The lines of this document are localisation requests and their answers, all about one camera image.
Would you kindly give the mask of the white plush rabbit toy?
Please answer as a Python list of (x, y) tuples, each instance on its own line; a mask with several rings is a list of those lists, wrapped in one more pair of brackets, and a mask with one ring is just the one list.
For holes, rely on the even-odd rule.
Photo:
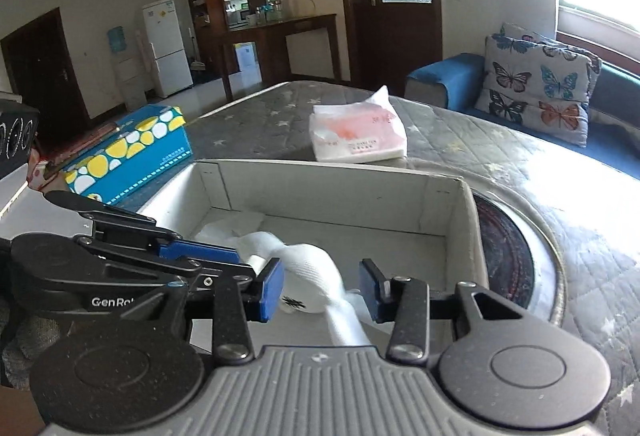
[(235, 250), (254, 271), (264, 269), (273, 257), (281, 262), (284, 283), (277, 312), (265, 325), (250, 327), (257, 347), (369, 346), (370, 338), (329, 253), (308, 243), (288, 245), (262, 229), (264, 220), (262, 213), (233, 213), (194, 233), (196, 241)]

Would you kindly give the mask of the grey cardboard storage box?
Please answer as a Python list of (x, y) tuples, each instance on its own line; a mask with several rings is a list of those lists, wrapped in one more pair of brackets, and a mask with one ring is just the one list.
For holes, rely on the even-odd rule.
[(203, 160), (178, 173), (142, 205), (141, 214), (186, 240), (236, 248), (266, 231), (285, 245), (314, 245), (335, 267), (362, 341), (383, 348), (391, 323), (378, 325), (363, 304), (359, 263), (390, 278), (454, 291), (460, 281), (487, 286), (480, 219), (459, 176), (390, 167), (299, 161)]

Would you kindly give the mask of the blue yellow tissue box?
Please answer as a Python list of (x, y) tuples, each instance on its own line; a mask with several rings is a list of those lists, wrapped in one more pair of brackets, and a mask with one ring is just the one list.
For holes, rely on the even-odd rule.
[(192, 156), (177, 106), (146, 105), (116, 122), (118, 131), (64, 167), (72, 193), (116, 204)]

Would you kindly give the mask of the round induction cooktop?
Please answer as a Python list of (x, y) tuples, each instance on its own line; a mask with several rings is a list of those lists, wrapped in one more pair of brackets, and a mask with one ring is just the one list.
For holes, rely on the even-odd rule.
[(561, 326), (566, 311), (566, 276), (561, 254), (546, 233), (522, 211), (474, 191), (489, 289)]

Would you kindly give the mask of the water dispenser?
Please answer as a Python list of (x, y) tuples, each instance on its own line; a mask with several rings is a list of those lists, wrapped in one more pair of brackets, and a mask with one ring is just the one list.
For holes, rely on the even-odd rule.
[(129, 112), (143, 107), (146, 103), (143, 68), (138, 55), (127, 43), (122, 26), (107, 31), (108, 46), (111, 51), (112, 67), (116, 85)]

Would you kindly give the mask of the white refrigerator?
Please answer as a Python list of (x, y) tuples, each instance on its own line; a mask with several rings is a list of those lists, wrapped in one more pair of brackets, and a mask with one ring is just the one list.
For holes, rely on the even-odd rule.
[(175, 0), (142, 7), (143, 35), (155, 89), (167, 98), (193, 85)]

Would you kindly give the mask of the white pink tissue pack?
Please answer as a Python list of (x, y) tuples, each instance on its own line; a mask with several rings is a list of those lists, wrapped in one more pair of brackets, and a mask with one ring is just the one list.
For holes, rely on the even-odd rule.
[(359, 103), (314, 105), (309, 136), (318, 162), (369, 163), (407, 156), (405, 126), (386, 85)]

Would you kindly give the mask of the grey quilted star tablecloth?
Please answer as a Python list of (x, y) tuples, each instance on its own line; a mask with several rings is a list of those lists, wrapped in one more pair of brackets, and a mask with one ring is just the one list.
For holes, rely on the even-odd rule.
[[(198, 159), (309, 160), (308, 118), (318, 104), (364, 100), (363, 90), (290, 82), (192, 115)], [(408, 135), (399, 167), (454, 172), (536, 219), (562, 257), (563, 327), (593, 345), (612, 386), (597, 424), (608, 435), (639, 430), (639, 183), (548, 141), (468, 115), (394, 98)]]

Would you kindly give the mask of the butterfly print pillow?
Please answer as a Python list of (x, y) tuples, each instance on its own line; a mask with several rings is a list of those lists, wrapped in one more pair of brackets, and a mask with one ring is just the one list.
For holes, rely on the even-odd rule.
[(576, 46), (512, 37), (485, 39), (484, 80), (475, 108), (506, 123), (585, 147), (600, 57)]

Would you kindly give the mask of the dark wooden cabinet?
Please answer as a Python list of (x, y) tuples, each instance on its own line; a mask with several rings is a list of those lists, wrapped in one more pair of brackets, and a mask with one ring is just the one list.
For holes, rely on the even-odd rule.
[(296, 16), (283, 0), (189, 0), (194, 48), (206, 70), (218, 77), (229, 103), (234, 95), (231, 74), (240, 70), (236, 48), (253, 46), (260, 78), (267, 85), (305, 78), (294, 70), (290, 37), (307, 32), (326, 34), (329, 73), (326, 80), (342, 80), (337, 24), (334, 14)]

